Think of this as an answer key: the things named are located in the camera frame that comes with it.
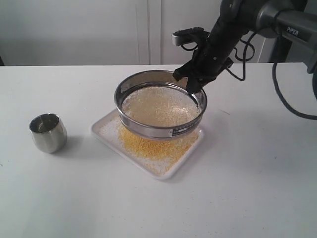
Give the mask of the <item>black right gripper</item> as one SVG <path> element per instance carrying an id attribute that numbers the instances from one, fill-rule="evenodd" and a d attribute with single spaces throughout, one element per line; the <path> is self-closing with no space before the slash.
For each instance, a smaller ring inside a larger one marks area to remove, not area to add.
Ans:
<path id="1" fill-rule="evenodd" d="M 194 51 L 191 61 L 177 68 L 172 76 L 176 81 L 187 78 L 186 91 L 189 95 L 199 93 L 221 73 L 233 48 L 233 39 L 208 37 Z"/>

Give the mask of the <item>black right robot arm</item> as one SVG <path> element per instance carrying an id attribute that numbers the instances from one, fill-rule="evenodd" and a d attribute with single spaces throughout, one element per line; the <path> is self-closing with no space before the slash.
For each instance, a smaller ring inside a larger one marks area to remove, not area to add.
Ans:
<path id="1" fill-rule="evenodd" d="M 317 17 L 295 9 L 289 0 L 224 0 L 220 16 L 210 32 L 201 27 L 178 30 L 172 41 L 176 46 L 196 43 L 192 58 L 176 69 L 176 81 L 187 78 L 189 94 L 199 92 L 232 65 L 230 53 L 248 32 L 265 38 L 282 36 L 313 52 L 302 62 L 309 74 L 317 69 Z"/>

